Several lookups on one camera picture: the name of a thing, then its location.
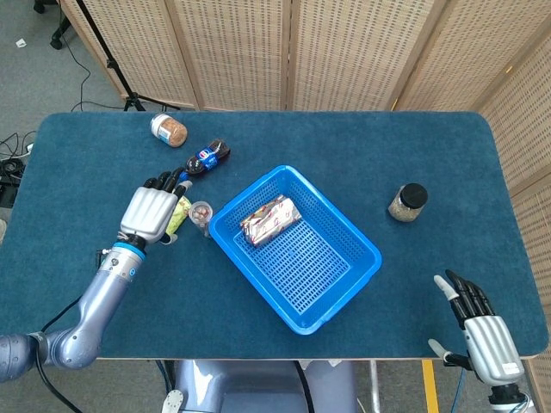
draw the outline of blue ring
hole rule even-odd
[[[129,250],[129,251],[132,251],[134,254],[136,254],[137,256],[139,256],[141,258],[142,261],[145,260],[145,254],[141,251],[141,250],[138,250],[136,247],[134,247],[133,245],[130,245],[129,243],[115,243],[113,245],[113,247],[121,247],[121,248],[124,248],[126,250]]]

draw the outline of black jar lid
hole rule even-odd
[[[429,194],[427,190],[418,183],[408,183],[399,193],[399,200],[406,207],[411,209],[419,209],[427,203]]]

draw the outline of robotic arm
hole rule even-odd
[[[48,334],[0,336],[0,383],[21,377],[37,355],[44,366],[70,369],[87,367],[96,359],[103,332],[145,260],[145,247],[176,240],[165,230],[177,201],[191,186],[189,181],[176,185],[181,172],[164,172],[136,190],[122,218],[118,242],[78,301],[80,321],[76,327]]]
[[[505,321],[496,315],[482,289],[448,269],[446,275],[453,287],[440,275],[435,275],[434,281],[465,336],[467,356],[454,354],[433,339],[429,340],[430,347],[444,366],[474,371],[482,383],[492,387],[492,411],[536,413],[533,402],[515,384],[524,375],[524,367]]]

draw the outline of chair leg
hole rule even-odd
[[[34,0],[33,10],[41,15],[42,13],[44,13],[44,4],[42,4],[38,0]]]
[[[59,50],[63,45],[61,43],[61,36],[67,31],[67,28],[71,26],[71,22],[67,17],[64,17],[59,25],[58,29],[52,34],[52,41],[50,41],[50,46],[56,50]]]

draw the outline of tripod stand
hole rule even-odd
[[[100,43],[100,46],[103,49],[103,52],[105,53],[105,56],[107,56],[107,67],[109,69],[113,69],[121,81],[122,87],[127,92],[127,99],[124,105],[124,110],[127,111],[131,107],[135,107],[136,110],[139,111],[145,111],[144,106],[141,104],[139,99],[143,99],[149,102],[157,103],[158,105],[165,105],[168,108],[174,108],[176,110],[180,110],[178,106],[170,105],[169,103],[161,102],[156,99],[152,99],[151,97],[140,95],[132,90],[130,85],[128,84],[126,78],[124,77],[124,74],[121,71],[121,68],[117,61],[115,60],[115,57],[109,50],[109,47],[107,46],[107,43],[105,43],[105,39],[103,38],[102,34],[100,33],[99,29],[97,28],[96,23],[94,22],[94,19],[92,18],[90,12],[88,11],[88,8],[86,7],[86,4],[84,4],[84,0],[77,0],[78,7],[83,12],[84,18],[90,25],[90,28],[94,32],[94,35],[97,38],[97,41]]]

